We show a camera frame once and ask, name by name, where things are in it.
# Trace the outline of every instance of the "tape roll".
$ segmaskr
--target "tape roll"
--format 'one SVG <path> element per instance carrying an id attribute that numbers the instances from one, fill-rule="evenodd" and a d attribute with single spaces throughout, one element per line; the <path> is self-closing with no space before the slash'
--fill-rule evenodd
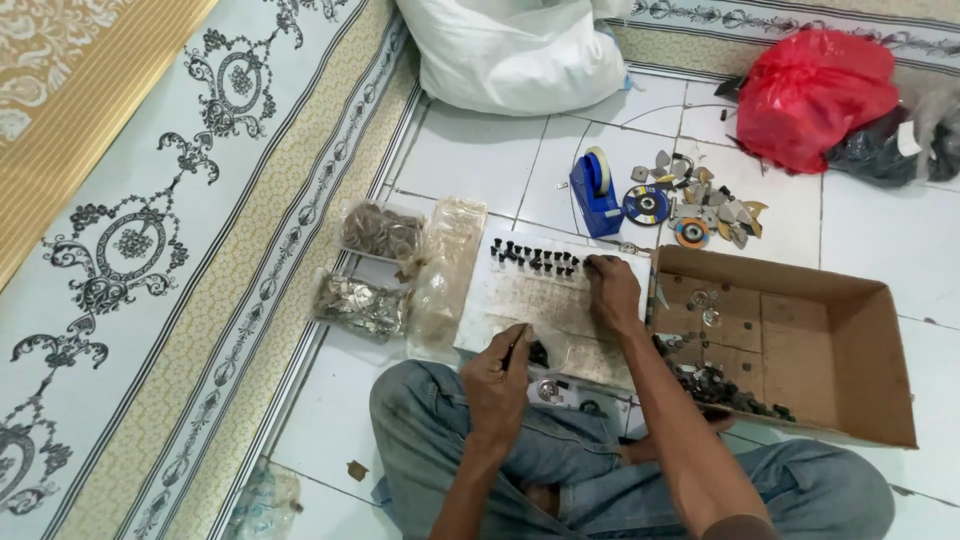
<path id="1" fill-rule="evenodd" d="M 707 245 L 709 238 L 707 224 L 695 217 L 686 217 L 677 224 L 677 243 L 682 246 L 700 249 Z"/>
<path id="2" fill-rule="evenodd" d="M 670 215 L 670 200 L 666 193 L 650 185 L 638 185 L 623 197 L 627 219 L 644 227 L 663 222 Z"/>
<path id="3" fill-rule="evenodd" d="M 606 195 L 610 191 L 610 166 L 607 164 L 607 155 L 603 153 L 603 149 L 599 146 L 587 148 L 586 153 L 593 154 L 597 158 L 597 162 L 600 163 L 600 187 L 594 191 L 600 195 Z"/>

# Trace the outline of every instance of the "cardboard box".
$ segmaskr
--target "cardboard box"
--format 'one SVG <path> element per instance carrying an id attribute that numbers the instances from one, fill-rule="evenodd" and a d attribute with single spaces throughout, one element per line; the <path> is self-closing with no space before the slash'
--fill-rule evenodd
<path id="1" fill-rule="evenodd" d="M 696 340 L 700 346 L 684 347 L 680 363 L 722 364 L 727 380 L 768 406 L 788 406 L 797 423 L 734 415 L 808 435 L 829 431 L 917 448 L 900 327 L 887 285 L 680 246 L 657 249 L 653 268 L 649 330 L 704 332 L 708 346 Z M 656 300 L 657 279 L 669 310 Z M 701 308 L 687 308 L 695 290 L 717 291 L 719 326 L 705 325 Z M 744 363 L 751 364 L 749 371 Z"/>

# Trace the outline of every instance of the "red plastic bag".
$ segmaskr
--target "red plastic bag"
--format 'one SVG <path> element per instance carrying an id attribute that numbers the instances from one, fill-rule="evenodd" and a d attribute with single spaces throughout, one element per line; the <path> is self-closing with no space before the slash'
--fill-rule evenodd
<path id="1" fill-rule="evenodd" d="M 793 172 L 827 170 L 824 152 L 897 105 L 894 57 L 832 30 L 806 30 L 771 47 L 740 88 L 736 136 Z"/>

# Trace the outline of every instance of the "jeans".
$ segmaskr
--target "jeans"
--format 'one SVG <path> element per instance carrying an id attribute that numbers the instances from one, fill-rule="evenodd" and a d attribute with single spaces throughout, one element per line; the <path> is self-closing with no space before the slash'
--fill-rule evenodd
<path id="1" fill-rule="evenodd" d="M 460 377 L 442 364 L 402 362 L 373 385 L 370 411 L 397 524 L 404 538 L 426 538 L 470 431 Z M 617 435 L 598 416 L 528 407 L 479 537 L 686 538 L 660 466 L 624 467 L 617 447 Z M 886 480 L 850 451 L 793 440 L 736 458 L 784 540 L 879 540 L 893 522 Z M 515 487 L 522 482 L 561 486 L 559 515 L 527 500 Z"/>

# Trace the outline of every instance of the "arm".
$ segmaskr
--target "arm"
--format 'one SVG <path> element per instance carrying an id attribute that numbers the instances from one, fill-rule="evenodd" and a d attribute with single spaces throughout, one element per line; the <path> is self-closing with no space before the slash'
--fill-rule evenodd
<path id="1" fill-rule="evenodd" d="M 763 500 L 654 347 L 636 312 L 640 285 L 619 258 L 588 258 L 595 315 L 616 336 L 630 367 L 670 498 L 696 537 L 749 514 L 770 523 Z"/>
<path id="2" fill-rule="evenodd" d="M 533 329 L 513 325 L 460 370 L 470 407 L 470 433 L 429 540 L 473 540 L 496 473 L 520 433 L 527 401 L 527 357 Z M 503 369 L 503 358 L 513 353 Z"/>

